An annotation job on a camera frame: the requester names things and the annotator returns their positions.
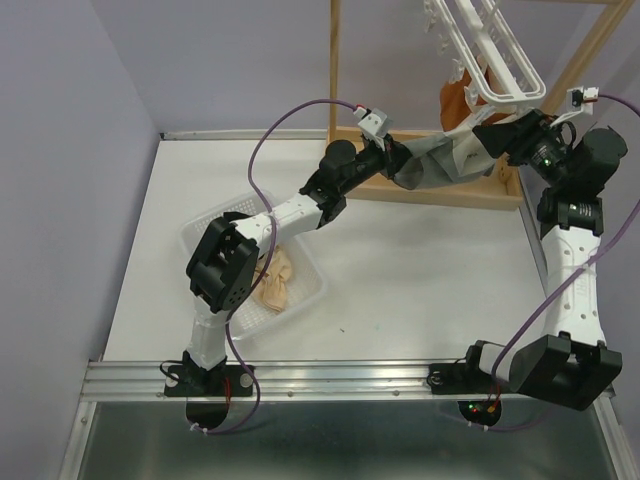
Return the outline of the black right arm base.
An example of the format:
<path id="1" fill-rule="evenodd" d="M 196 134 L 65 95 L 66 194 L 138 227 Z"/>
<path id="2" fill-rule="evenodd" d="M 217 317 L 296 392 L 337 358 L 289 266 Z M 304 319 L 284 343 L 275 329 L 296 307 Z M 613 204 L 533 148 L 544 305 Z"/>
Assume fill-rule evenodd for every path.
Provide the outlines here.
<path id="1" fill-rule="evenodd" d="M 431 363 L 426 382 L 434 395 L 495 392 L 495 384 L 488 374 L 462 361 Z"/>

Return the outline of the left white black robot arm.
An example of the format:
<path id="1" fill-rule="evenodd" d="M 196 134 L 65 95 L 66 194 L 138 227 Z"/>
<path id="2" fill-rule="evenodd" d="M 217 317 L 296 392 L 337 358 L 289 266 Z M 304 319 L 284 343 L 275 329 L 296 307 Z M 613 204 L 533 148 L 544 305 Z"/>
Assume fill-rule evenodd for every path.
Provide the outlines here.
<path id="1" fill-rule="evenodd" d="M 367 140 L 361 151 L 336 140 L 291 199 L 258 215 L 227 213 L 208 224 L 186 267 L 196 307 L 183 355 L 191 386 L 202 394 L 221 386 L 226 323 L 252 293 L 259 261 L 273 257 L 278 244 L 332 222 L 346 207 L 347 193 L 376 174 L 394 178 L 409 158 L 409 149 L 391 136 L 380 144 Z"/>

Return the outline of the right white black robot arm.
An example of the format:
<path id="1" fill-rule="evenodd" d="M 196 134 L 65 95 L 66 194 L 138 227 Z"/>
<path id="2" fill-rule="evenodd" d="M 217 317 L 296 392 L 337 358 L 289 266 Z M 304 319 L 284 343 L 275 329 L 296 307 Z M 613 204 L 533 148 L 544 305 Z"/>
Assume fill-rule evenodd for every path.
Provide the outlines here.
<path id="1" fill-rule="evenodd" d="M 546 298 L 506 345 L 479 341 L 460 366 L 463 384 L 492 382 L 574 410 L 586 409 L 621 373 L 600 324 L 596 264 L 604 211 L 600 197 L 628 148 L 610 127 L 566 141 L 572 123 L 532 110 L 473 133 L 493 158 L 531 167 L 546 183 L 536 210 L 546 262 Z"/>

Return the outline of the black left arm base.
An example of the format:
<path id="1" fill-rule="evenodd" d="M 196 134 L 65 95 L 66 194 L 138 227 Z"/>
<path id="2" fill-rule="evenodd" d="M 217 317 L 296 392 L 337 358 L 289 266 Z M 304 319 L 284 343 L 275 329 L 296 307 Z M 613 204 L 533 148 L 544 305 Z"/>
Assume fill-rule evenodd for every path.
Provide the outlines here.
<path id="1" fill-rule="evenodd" d="M 163 394 L 169 398 L 247 398 L 254 393 L 254 381 L 240 365 L 223 364 L 204 370 L 182 361 L 159 365 L 165 377 Z"/>

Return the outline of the beige striped underwear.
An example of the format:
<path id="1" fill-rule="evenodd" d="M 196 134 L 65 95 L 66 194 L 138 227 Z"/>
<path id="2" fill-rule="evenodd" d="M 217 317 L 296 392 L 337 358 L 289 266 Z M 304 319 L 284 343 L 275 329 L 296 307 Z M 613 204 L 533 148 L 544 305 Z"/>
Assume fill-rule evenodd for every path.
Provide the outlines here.
<path id="1" fill-rule="evenodd" d="M 281 313 L 288 301 L 287 284 L 293 276 L 292 263 L 287 252 L 277 246 L 266 273 L 251 294 L 261 306 Z"/>

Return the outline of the grey underwear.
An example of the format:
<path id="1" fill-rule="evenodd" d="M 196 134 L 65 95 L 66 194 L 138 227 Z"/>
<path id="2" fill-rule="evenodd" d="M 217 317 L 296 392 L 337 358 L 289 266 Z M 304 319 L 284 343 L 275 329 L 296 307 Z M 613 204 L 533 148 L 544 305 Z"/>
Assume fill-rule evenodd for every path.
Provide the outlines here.
<path id="1" fill-rule="evenodd" d="M 472 129 L 493 111 L 493 107 L 482 107 L 453 130 L 401 142 L 407 159 L 393 182 L 406 190 L 431 189 L 489 175 L 496 160 L 488 155 Z"/>

